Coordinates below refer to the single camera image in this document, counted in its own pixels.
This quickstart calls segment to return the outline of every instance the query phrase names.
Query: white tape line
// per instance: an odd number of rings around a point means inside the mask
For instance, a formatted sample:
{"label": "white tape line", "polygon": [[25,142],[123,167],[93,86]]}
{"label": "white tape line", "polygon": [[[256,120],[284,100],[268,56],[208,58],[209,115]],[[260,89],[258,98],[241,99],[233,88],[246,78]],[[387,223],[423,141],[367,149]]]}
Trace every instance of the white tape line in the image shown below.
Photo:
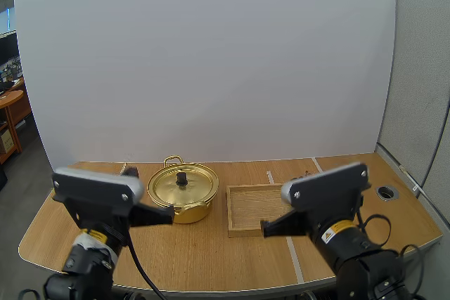
{"label": "white tape line", "polygon": [[269,179],[270,184],[275,184],[274,178],[272,177],[272,173],[270,171],[266,172],[267,178]]}
{"label": "white tape line", "polygon": [[[270,184],[275,184],[274,177],[270,171],[266,172],[267,178]],[[297,283],[304,283],[302,269],[300,268],[300,263],[298,262],[297,253],[295,252],[295,247],[293,239],[291,237],[286,237],[286,242],[288,243],[290,258],[292,259],[292,264],[294,265],[295,276],[297,277]]]}
{"label": "white tape line", "polygon": [[300,268],[300,263],[298,262],[297,253],[295,252],[295,247],[293,243],[292,237],[286,237],[286,241],[288,242],[290,257],[292,258],[292,262],[294,263],[295,275],[297,276],[297,283],[303,284],[303,274],[302,269]]}
{"label": "white tape line", "polygon": [[319,170],[319,172],[323,172],[321,166],[319,165],[319,163],[317,163],[317,160],[315,157],[311,157],[312,161],[314,162],[314,164],[316,165],[317,170]]}

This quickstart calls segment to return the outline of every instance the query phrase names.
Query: pot lid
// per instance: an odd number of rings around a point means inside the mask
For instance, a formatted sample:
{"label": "pot lid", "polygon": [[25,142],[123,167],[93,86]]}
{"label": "pot lid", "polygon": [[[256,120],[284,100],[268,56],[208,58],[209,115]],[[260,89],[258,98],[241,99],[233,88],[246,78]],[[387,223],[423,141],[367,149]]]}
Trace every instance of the pot lid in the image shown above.
{"label": "pot lid", "polygon": [[[167,165],[167,160],[178,158],[179,164]],[[148,193],[160,206],[183,207],[195,202],[209,202],[217,192],[219,179],[208,167],[183,163],[180,156],[168,157],[163,169],[151,178]]]}

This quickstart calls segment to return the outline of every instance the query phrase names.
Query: yellow warning label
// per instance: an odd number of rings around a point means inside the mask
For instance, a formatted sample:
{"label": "yellow warning label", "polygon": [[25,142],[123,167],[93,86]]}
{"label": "yellow warning label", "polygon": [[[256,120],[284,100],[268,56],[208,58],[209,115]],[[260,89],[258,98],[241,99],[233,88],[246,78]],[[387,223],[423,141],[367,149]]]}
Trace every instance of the yellow warning label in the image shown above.
{"label": "yellow warning label", "polygon": [[337,235],[339,232],[345,230],[346,228],[355,228],[356,225],[352,223],[352,221],[338,221],[336,224],[332,225],[328,228],[327,231],[325,231],[324,234],[322,234],[322,240],[326,244],[330,242],[330,240],[333,239],[335,235]]}
{"label": "yellow warning label", "polygon": [[103,233],[95,231],[95,230],[88,230],[86,228],[82,229],[83,233],[87,233],[88,235],[90,235],[93,238],[96,238],[99,242],[102,242],[103,244],[106,244],[106,240],[108,239],[108,237],[106,237]]}
{"label": "yellow warning label", "polygon": [[338,221],[336,224],[331,226],[331,229],[334,231],[334,233],[339,233],[346,228],[355,228],[356,225],[353,224],[352,221],[344,220],[344,221]]}

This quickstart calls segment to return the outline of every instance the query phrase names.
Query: wooden tray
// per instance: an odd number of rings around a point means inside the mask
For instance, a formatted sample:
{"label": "wooden tray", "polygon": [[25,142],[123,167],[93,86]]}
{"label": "wooden tray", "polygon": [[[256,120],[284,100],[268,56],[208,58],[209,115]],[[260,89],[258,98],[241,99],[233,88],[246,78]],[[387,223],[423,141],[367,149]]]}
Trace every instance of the wooden tray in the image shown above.
{"label": "wooden tray", "polygon": [[292,207],[281,200],[283,184],[228,185],[228,237],[262,236],[261,221],[273,221]]}

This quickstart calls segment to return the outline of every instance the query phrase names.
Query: white backdrop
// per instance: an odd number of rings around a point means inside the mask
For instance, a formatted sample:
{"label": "white backdrop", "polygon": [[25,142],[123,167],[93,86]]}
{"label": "white backdrop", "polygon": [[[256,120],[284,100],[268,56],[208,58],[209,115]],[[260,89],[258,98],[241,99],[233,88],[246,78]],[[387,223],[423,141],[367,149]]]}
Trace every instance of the white backdrop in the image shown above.
{"label": "white backdrop", "polygon": [[372,152],[395,0],[15,0],[53,167]]}

